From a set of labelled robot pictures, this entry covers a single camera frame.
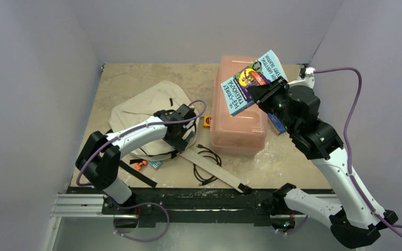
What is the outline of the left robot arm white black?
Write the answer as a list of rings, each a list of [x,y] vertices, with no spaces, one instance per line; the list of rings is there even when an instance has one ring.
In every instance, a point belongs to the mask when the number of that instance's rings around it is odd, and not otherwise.
[[[176,110],[160,110],[144,122],[118,132],[93,132],[75,162],[80,176],[90,185],[115,201],[115,208],[123,214],[135,208],[133,192],[118,177],[123,157],[144,145],[163,140],[171,158],[183,152],[195,136],[193,125],[198,115],[195,109],[182,104]]]

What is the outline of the light blue treehouse book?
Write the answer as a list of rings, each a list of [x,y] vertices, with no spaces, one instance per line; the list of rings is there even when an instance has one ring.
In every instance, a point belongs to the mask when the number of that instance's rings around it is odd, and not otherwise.
[[[250,87],[269,84],[279,77],[287,79],[281,62],[273,50],[247,63],[220,85],[229,114],[234,117],[254,105],[249,92]]]

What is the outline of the blue orange book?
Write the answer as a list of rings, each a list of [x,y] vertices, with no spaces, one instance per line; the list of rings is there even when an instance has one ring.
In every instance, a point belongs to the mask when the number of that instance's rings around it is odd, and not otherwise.
[[[267,114],[269,125],[274,130],[275,134],[279,135],[286,132],[285,127],[282,125],[280,120],[272,113]]]

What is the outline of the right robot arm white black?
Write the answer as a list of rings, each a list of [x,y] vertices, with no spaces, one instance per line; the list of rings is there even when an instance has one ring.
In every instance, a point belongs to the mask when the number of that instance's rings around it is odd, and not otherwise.
[[[372,245],[380,230],[397,222],[397,214],[370,195],[333,126],[319,119],[320,99],[311,87],[280,77],[250,86],[248,92],[262,111],[280,119],[295,147],[319,169],[339,199],[331,203],[287,183],[273,192],[271,215],[301,212],[328,227],[350,249]]]

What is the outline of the beige backpack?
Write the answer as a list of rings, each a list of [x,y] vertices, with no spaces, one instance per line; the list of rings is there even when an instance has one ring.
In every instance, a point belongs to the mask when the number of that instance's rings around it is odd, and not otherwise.
[[[182,104],[191,107],[192,102],[178,85],[170,81],[162,81],[114,107],[108,123],[113,132],[122,131],[144,122],[157,111],[176,110]],[[252,189],[243,184],[238,177],[208,161],[196,152],[189,150],[189,147],[195,143],[197,138],[197,124],[201,115],[196,110],[195,113],[198,115],[194,124],[195,136],[187,148],[176,156],[182,156],[243,194],[251,193]],[[129,155],[146,161],[164,161],[171,159],[170,155],[166,154],[166,151],[170,149],[171,147],[163,140],[158,140],[132,151]]]

